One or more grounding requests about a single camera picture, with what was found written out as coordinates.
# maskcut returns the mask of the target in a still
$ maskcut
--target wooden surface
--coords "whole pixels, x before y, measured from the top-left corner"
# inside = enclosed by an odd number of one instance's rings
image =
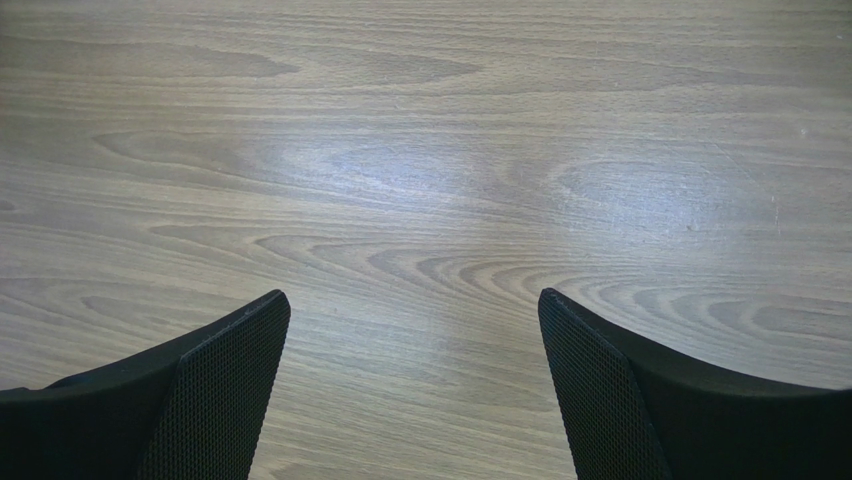
[[[272,288],[254,479],[571,478],[556,286],[852,385],[848,1],[0,1],[0,388]]]

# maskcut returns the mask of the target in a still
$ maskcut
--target ribbed black surface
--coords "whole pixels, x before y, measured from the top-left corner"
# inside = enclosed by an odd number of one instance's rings
[[[671,474],[628,360],[555,290],[539,320],[580,480],[661,480]]]
[[[289,309],[273,297],[181,358],[137,480],[248,477]]]

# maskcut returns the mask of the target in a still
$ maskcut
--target black object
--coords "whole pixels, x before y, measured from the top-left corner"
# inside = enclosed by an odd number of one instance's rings
[[[538,305],[579,480],[852,478],[852,390],[702,362],[553,289]]]
[[[0,479],[247,478],[289,321],[272,291],[116,363],[0,392]]]

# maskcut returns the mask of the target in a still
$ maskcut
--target wood grain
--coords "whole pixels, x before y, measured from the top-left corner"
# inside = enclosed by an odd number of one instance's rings
[[[0,2],[0,388],[272,288],[254,479],[573,475],[555,286],[852,385],[842,0]]]

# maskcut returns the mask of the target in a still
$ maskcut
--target wood grain pattern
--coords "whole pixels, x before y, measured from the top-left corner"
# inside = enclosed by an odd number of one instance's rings
[[[271,288],[255,479],[573,475],[535,300],[852,385],[842,0],[0,2],[0,388]]]

